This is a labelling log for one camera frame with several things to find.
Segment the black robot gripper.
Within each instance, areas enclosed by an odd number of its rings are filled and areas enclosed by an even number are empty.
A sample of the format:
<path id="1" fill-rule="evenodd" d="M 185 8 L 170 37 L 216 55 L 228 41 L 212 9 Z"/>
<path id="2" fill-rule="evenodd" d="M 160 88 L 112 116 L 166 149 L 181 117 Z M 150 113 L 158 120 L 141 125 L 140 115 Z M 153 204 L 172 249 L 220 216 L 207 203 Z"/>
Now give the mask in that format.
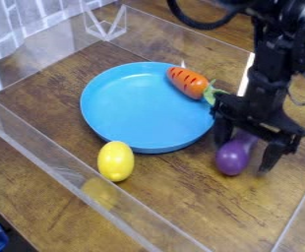
<path id="1" fill-rule="evenodd" d="M 269 172 L 283 155 L 298 151 L 305 129 L 286 114 L 283 104 L 291 79 L 272 81 L 255 67 L 243 96 L 217 94 L 211 113 L 215 118 L 215 143 L 221 147 L 239 127 L 268 141 L 260 172 Z"/>

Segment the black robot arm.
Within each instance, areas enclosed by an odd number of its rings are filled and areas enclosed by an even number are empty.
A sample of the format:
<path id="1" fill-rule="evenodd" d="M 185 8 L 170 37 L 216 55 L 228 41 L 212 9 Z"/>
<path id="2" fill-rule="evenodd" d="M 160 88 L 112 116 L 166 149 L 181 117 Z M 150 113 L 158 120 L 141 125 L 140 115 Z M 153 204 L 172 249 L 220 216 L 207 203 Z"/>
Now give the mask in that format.
<path id="1" fill-rule="evenodd" d="M 292 77 L 305 75 L 305 0 L 252 0 L 256 59 L 244 95 L 216 94 L 215 143 L 223 146 L 236 128 L 268 141 L 260 172 L 298 151 L 305 128 L 286 114 Z"/>

